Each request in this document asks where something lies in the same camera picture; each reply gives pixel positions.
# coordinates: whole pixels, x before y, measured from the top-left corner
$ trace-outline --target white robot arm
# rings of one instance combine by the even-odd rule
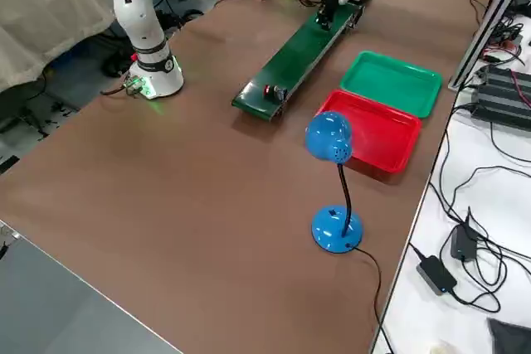
[[[346,1],[320,0],[317,23],[330,29],[336,9]],[[138,57],[124,85],[148,99],[177,93],[183,86],[183,74],[158,23],[153,0],[114,0],[114,13]]]
[[[114,14],[138,56],[124,84],[148,99],[177,93],[183,74],[158,23],[153,0],[114,0]]]

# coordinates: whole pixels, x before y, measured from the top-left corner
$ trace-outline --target red tray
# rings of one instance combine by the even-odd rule
[[[347,91],[335,90],[318,114],[337,111],[353,130],[353,158],[388,173],[407,165],[421,130],[421,120],[385,104]]]

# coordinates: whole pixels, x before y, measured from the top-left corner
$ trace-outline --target green tray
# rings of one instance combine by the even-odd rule
[[[353,4],[340,6],[330,31],[316,22],[316,13],[278,50],[258,74],[232,100],[232,105],[259,118],[271,120],[285,104],[264,98],[265,85],[286,88],[286,101],[314,69],[324,53],[334,44],[350,23],[355,23],[363,7]]]
[[[343,90],[425,118],[442,85],[442,76],[431,70],[362,51],[341,79]]]

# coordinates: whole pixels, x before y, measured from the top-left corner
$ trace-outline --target blue desk lamp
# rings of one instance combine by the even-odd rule
[[[316,115],[306,129],[306,148],[316,158],[337,163],[347,206],[326,206],[312,222],[312,235],[321,248],[332,253],[345,253],[358,246],[363,228],[348,193],[343,164],[352,156],[352,129],[338,112]]]

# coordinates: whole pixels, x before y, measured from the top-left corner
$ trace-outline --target gray floor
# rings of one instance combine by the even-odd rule
[[[207,11],[216,0],[169,1],[181,14],[190,8]],[[100,73],[101,61],[110,52],[98,40],[86,40],[52,65],[45,95],[27,100],[39,93],[42,81],[2,92],[0,130],[12,111],[25,105],[41,120],[46,132],[53,134],[76,116],[73,109],[55,106],[56,98],[80,109],[113,83],[114,79]],[[0,163],[12,155],[23,158],[41,141],[41,134],[20,123],[0,134]],[[9,243],[12,238],[4,226],[0,228],[0,244],[5,240]],[[0,297],[2,354],[176,352],[23,238],[14,241],[0,261]]]
[[[213,7],[215,1],[169,0],[172,9],[180,15],[191,8],[206,12]],[[161,4],[160,9],[169,12],[165,2]],[[112,27],[119,35],[124,34],[116,23]],[[43,129],[53,134],[68,118],[76,115],[76,109],[83,108],[102,90],[107,90],[112,85],[114,79],[107,78],[100,72],[101,62],[112,52],[103,41],[89,38],[51,63],[44,95],[26,101],[39,92],[43,85],[42,80],[0,93],[0,131],[2,126],[11,120],[13,110],[26,105],[35,113]],[[59,109],[58,99],[64,103]],[[0,164],[12,155],[22,158],[41,141],[42,135],[23,122],[6,133],[0,133]]]

